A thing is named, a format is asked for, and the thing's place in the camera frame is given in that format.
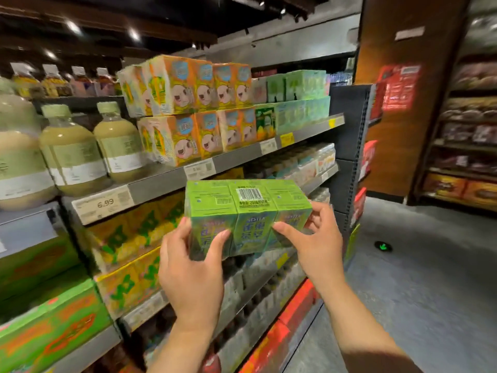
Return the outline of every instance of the concrete floor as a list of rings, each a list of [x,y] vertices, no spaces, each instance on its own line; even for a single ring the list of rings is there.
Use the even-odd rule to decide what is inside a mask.
[[[424,372],[497,371],[497,219],[368,198],[356,247],[349,283]],[[324,307],[297,372],[346,372]]]

